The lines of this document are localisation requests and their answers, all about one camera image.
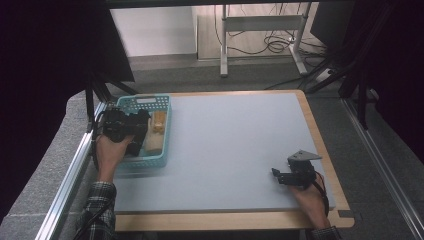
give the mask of plaid sleeve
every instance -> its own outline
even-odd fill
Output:
[[[313,237],[314,240],[339,240],[339,239],[342,239],[342,237],[340,236],[339,231],[337,231],[336,227],[314,230],[314,231],[312,231],[312,237]]]
[[[115,234],[115,197],[116,188],[113,183],[95,182],[91,185],[87,202],[77,220],[77,232],[109,201],[112,204],[85,231],[80,239],[117,239]]]

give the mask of basket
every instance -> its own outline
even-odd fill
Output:
[[[126,155],[118,168],[136,169],[136,168],[160,168],[164,167],[167,162],[169,129],[171,123],[171,98],[166,94],[155,94],[152,96],[134,95],[120,97],[116,106],[120,107],[125,114],[136,114],[140,109],[149,111],[150,115],[154,111],[166,111],[166,123],[163,139],[162,151],[149,155],[145,149],[145,143],[140,150],[138,156]]]

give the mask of hand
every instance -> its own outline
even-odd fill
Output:
[[[100,135],[96,141],[96,154],[99,163],[97,181],[112,182],[115,169],[122,161],[125,150],[134,136],[127,136],[122,142],[114,143],[105,135]]]
[[[317,173],[317,182],[324,189],[324,178],[319,173]],[[331,227],[330,221],[325,215],[321,193],[314,185],[309,186],[305,190],[295,186],[288,186],[288,188],[293,193],[302,211],[309,217],[315,229]]]

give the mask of metal frame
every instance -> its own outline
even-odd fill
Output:
[[[312,2],[308,2],[302,15],[255,17],[227,17],[227,5],[222,5],[221,77],[228,76],[227,32],[272,30],[297,30],[296,38],[290,44],[289,49],[300,75],[306,75],[308,72],[300,57],[299,45],[305,31],[311,4]]]
[[[106,104],[100,103],[95,111],[95,116],[97,116],[105,108]],[[51,239],[51,237],[53,236],[54,231],[56,230],[56,227],[62,216],[63,209],[65,208],[69,200],[68,198],[72,193],[75,182],[79,176],[79,173],[81,172],[82,166],[84,165],[84,161],[90,151],[91,136],[92,131],[85,133],[82,137],[80,145],[78,146],[74,158],[72,159],[71,165],[69,166],[68,171],[66,172],[62,184],[60,185],[59,190],[57,191],[57,194],[53,200],[53,203],[50,206],[46,217],[44,218],[43,224],[41,225],[38,234],[35,237],[36,240],[48,240]]]
[[[356,110],[352,102],[346,99],[343,99],[342,102],[349,113],[350,119],[352,120],[353,125],[359,134],[359,137],[364,142],[364,145],[367,148],[371,159],[377,167],[382,180],[386,184],[387,189],[389,190],[393,200],[395,201],[403,218],[405,219],[406,224],[409,226],[415,239],[424,240],[424,224],[419,213],[413,206],[409,197],[403,191],[402,187],[399,185],[398,181],[390,170],[390,167],[384,160],[383,155],[376,146],[372,136],[362,127],[361,123],[355,117]]]

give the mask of wall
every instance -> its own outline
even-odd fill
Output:
[[[192,7],[111,10],[128,57],[196,53]]]

